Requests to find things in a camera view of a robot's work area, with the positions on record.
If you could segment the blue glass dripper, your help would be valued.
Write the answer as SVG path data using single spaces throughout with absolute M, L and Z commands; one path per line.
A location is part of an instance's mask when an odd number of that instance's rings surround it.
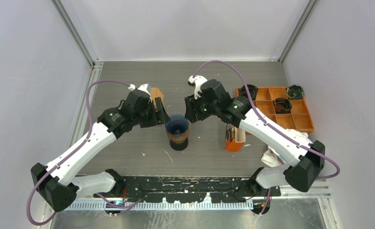
M 173 114 L 165 123 L 165 130 L 171 135 L 182 135 L 189 129 L 189 121 L 181 114 Z

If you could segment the brown paper coffee filter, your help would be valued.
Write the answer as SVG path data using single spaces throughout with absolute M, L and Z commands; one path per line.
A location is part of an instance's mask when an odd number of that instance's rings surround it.
M 157 105 L 157 102 L 155 100 L 156 98 L 159 97 L 161 99 L 162 104 L 164 104 L 164 94 L 160 91 L 160 89 L 158 87 L 152 87 L 151 88 L 150 97 L 151 97 L 151 100 L 153 102 L 154 108 L 156 110 L 158 109 L 158 105 Z

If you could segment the red and black carafe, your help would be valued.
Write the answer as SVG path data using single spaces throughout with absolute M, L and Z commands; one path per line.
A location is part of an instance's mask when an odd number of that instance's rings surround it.
M 188 138 L 186 138 L 183 142 L 180 142 L 180 143 L 176 143 L 176 142 L 170 140 L 170 146 L 171 146 L 171 148 L 173 150 L 176 150 L 176 151 L 183 151 L 183 150 L 185 150 L 185 148 L 188 146 L 188 144 L 189 144 Z

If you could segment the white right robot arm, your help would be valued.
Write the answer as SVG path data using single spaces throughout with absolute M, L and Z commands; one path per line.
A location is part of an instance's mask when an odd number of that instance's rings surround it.
M 191 123 L 203 121 L 211 115 L 257 137 L 276 151 L 283 164 L 261 167 L 250 178 L 250 190 L 262 196 L 271 187 L 290 185 L 300 192 L 308 192 L 324 166 L 320 142 L 310 144 L 292 135 L 270 120 L 258 108 L 252 107 L 243 97 L 232 98 L 223 85 L 203 76 L 190 76 L 188 84 L 194 88 L 193 95 L 185 98 L 185 118 Z

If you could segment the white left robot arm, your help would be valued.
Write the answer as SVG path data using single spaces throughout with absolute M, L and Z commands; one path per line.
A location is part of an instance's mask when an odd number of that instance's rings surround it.
M 106 109 L 87 133 L 63 154 L 47 165 L 31 168 L 37 192 L 55 212 L 68 208 L 76 199 L 95 194 L 118 197 L 124 194 L 125 180 L 115 170 L 79 177 L 78 172 L 101 150 L 135 126 L 148 128 L 169 121 L 164 95 L 158 88 L 143 84 L 129 87 L 120 105 Z

